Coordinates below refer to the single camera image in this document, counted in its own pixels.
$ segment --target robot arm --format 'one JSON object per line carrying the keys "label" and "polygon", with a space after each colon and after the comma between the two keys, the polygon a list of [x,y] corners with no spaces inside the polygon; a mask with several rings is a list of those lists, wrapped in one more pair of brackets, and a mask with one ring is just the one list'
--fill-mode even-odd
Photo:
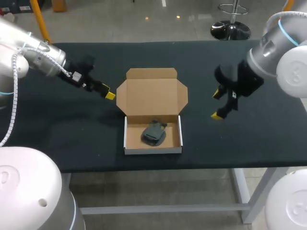
{"label": "robot arm", "polygon": [[[264,36],[252,48],[247,58],[237,69],[218,66],[214,76],[220,83],[213,98],[228,95],[227,103],[213,115],[224,119],[232,110],[238,110],[238,99],[248,97],[267,78],[277,78],[280,87],[290,96],[307,97],[307,1],[297,1],[296,11],[285,11],[273,15],[267,22]],[[270,28],[275,20],[278,23]]]}
{"label": "robot arm", "polygon": [[[25,65],[43,72],[46,76],[58,76],[75,87],[86,91],[96,91],[102,97],[113,100],[115,95],[110,88],[98,80],[94,80],[89,72],[94,68],[94,58],[85,56],[81,61],[73,63],[66,59],[66,54],[59,48],[41,41],[27,32],[0,17],[0,107],[7,105],[13,92],[12,55],[22,50],[18,55],[17,65]],[[18,77],[26,75],[26,67],[18,70]]]}

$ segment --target gray floor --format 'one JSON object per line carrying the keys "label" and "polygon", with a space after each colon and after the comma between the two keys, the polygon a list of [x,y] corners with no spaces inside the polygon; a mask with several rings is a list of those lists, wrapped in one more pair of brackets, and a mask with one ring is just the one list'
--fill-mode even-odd
{"label": "gray floor", "polygon": [[[70,0],[68,12],[53,13],[47,7],[44,18],[52,42],[211,40],[211,25],[229,19],[217,5],[231,0],[165,1],[166,7],[161,0],[136,0],[134,4],[132,0]],[[283,3],[242,0],[250,13],[237,20],[250,27],[252,39],[258,39],[266,20]],[[18,15],[17,23],[39,36],[32,14]],[[251,193],[264,170],[245,170]],[[71,189],[81,207],[235,201],[227,169],[77,173]],[[263,213],[252,226],[242,225],[236,212],[95,215],[85,216],[85,221],[88,230],[267,230]]]}

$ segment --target yellow pole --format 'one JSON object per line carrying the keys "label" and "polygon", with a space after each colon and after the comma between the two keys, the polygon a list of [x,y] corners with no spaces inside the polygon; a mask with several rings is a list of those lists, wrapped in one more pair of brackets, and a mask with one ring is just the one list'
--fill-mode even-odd
{"label": "yellow pole", "polygon": [[294,0],[288,0],[287,5],[285,5],[283,11],[290,11],[294,4]]}
{"label": "yellow pole", "polygon": [[33,9],[37,24],[39,26],[40,33],[42,34],[45,40],[51,43],[48,31],[46,29],[46,25],[45,25],[45,22],[42,16],[42,12],[40,11],[37,0],[30,0],[30,2],[31,2],[31,6]]}

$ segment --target robot logo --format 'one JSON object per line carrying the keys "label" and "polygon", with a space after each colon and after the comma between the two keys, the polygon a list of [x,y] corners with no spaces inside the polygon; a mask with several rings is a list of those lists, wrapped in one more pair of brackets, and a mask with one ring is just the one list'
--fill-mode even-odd
{"label": "robot logo", "polygon": [[2,195],[9,195],[16,190],[19,180],[17,169],[9,165],[0,166],[0,198],[5,197]]}
{"label": "robot logo", "polygon": [[300,61],[293,61],[289,68],[290,73],[287,74],[287,82],[293,86],[304,84],[304,73],[307,72],[307,66]]}
{"label": "robot logo", "polygon": [[292,194],[287,201],[288,217],[297,225],[307,227],[307,190],[301,190]]}

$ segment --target stool base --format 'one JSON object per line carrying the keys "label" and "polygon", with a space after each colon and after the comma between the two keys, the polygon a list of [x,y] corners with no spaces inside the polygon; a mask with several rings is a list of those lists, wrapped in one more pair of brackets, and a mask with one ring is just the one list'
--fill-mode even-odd
{"label": "stool base", "polygon": [[211,27],[211,35],[217,40],[248,40],[251,32],[243,23],[220,21]]}

